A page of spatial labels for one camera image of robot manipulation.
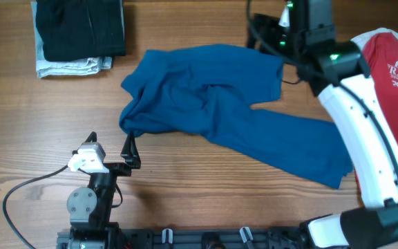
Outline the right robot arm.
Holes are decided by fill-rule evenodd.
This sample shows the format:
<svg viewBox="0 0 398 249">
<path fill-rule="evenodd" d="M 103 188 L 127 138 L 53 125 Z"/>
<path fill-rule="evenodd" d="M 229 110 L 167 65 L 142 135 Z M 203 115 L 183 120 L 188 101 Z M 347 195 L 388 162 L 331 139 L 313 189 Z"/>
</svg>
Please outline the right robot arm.
<svg viewBox="0 0 398 249">
<path fill-rule="evenodd" d="M 370 67 L 352 41 L 337 41 L 330 1 L 291 0 L 283 16 L 246 14 L 247 45 L 296 67 L 330 114 L 360 184 L 363 206 L 307 221 L 297 248 L 379 248 L 398 242 L 398 144 Z"/>
</svg>

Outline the blue t-shirt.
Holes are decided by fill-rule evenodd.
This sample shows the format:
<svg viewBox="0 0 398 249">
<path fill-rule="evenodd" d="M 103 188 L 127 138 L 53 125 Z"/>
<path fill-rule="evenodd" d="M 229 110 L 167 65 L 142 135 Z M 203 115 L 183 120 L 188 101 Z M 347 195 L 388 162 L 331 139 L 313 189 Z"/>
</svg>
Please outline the blue t-shirt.
<svg viewBox="0 0 398 249">
<path fill-rule="evenodd" d="M 256 104 L 279 100 L 278 57 L 230 45 L 148 50 L 122 82 L 126 133 L 199 134 L 290 174 L 338 188 L 353 168 L 335 124 Z"/>
</svg>

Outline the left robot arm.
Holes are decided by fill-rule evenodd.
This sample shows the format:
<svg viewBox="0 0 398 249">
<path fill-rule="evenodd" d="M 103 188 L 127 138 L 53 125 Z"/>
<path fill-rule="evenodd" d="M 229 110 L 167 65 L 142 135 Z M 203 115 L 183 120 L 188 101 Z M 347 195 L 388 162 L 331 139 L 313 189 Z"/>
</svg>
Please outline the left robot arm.
<svg viewBox="0 0 398 249">
<path fill-rule="evenodd" d="M 57 240 L 58 248 L 132 247 L 119 224 L 110 221 L 110 216 L 111 210 L 118 206 L 113 204 L 114 194 L 120 193 L 117 178 L 130 176 L 134 169 L 141 167 L 134 133 L 129 133 L 124 142 L 120 154 L 122 162 L 106 163 L 105 156 L 95 132 L 73 152 L 68 162 L 70 170 L 85 172 L 90 178 L 86 187 L 74 190 L 68 197 L 70 232 Z"/>
</svg>

